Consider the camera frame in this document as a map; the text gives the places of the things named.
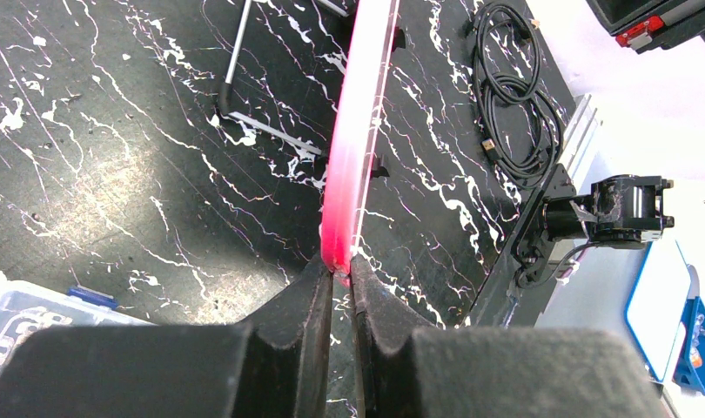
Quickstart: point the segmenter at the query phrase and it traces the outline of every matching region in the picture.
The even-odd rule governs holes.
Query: pink plastic strip
[[[358,245],[398,13],[399,0],[359,0],[322,211],[322,260],[338,276]]]

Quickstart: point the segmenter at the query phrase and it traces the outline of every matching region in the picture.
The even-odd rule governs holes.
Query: black table
[[[439,327],[470,325],[484,284],[508,280],[492,269],[528,197],[480,148],[467,3],[401,0],[406,48],[393,53],[376,148],[391,177],[371,183],[359,249]],[[309,0],[253,7],[235,103],[328,145],[349,23]],[[0,270],[10,280],[81,284],[157,323],[234,322],[294,280],[319,250],[324,167],[214,117],[241,8],[0,2]],[[528,74],[531,51],[511,37],[499,45],[493,62]],[[566,124],[573,99],[546,49],[542,59],[541,89]],[[514,153],[527,152],[527,114],[502,113]],[[329,410],[349,415],[345,289],[335,301]]]

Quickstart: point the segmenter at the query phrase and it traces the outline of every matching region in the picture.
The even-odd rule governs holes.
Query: blue plastic container
[[[675,367],[673,381],[682,388],[687,388],[701,392],[705,396],[705,336],[699,335],[699,345],[696,347],[701,355],[703,364],[699,368],[691,365],[691,344],[693,344],[694,324],[698,314],[703,314],[705,318],[705,307],[701,298],[689,299],[686,308],[683,310],[683,323],[686,325],[686,340],[683,344],[681,357]]]

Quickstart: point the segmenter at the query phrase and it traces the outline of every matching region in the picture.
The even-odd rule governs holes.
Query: white surface
[[[691,276],[676,242],[655,242],[628,301],[627,325],[658,381],[665,380],[690,288]]]
[[[705,179],[701,39],[637,55],[617,45],[585,0],[527,2],[571,92],[594,94],[614,174]]]

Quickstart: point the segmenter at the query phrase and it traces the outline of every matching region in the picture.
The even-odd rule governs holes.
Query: black cable
[[[505,72],[489,70],[486,41],[492,32],[502,27],[510,28],[515,37],[520,37],[521,41],[532,45],[532,77],[528,81]],[[473,21],[468,25],[468,32],[473,31],[475,31],[476,41],[473,48],[472,81],[475,94],[478,96],[475,102],[482,116],[483,131],[487,138],[481,145],[488,158],[505,173],[509,180],[521,189],[534,189],[547,178],[563,148],[563,132],[558,112],[550,104],[547,95],[537,90],[542,57],[540,42],[537,40],[532,24],[512,6],[501,2],[484,4],[478,8]],[[497,99],[505,105],[526,105],[527,113],[531,111],[537,115],[534,123],[530,124],[530,129],[532,137],[539,140],[533,145],[532,151],[524,161],[514,161],[507,146],[504,145],[505,141],[500,133],[495,112]],[[540,102],[547,107],[549,115],[543,111]],[[553,125],[550,124],[550,118],[554,121]],[[547,131],[547,139],[543,138],[543,128]],[[543,151],[545,141],[548,145]]]
[[[587,242],[586,244],[577,246],[576,248],[570,250],[565,254],[565,257],[563,257],[560,262],[558,262],[558,265],[555,267],[552,273],[550,273],[549,276],[547,276],[546,279],[540,280],[540,281],[535,281],[535,282],[527,282],[527,283],[522,283],[520,286],[522,288],[526,289],[531,289],[535,287],[539,287],[544,285],[545,283],[549,282],[552,278],[555,277],[555,275],[560,271],[560,269],[565,266],[565,263],[567,263],[569,260],[573,258],[577,253],[580,253],[581,251],[585,251],[588,248],[593,248],[593,247],[598,247],[601,246],[601,242]]]

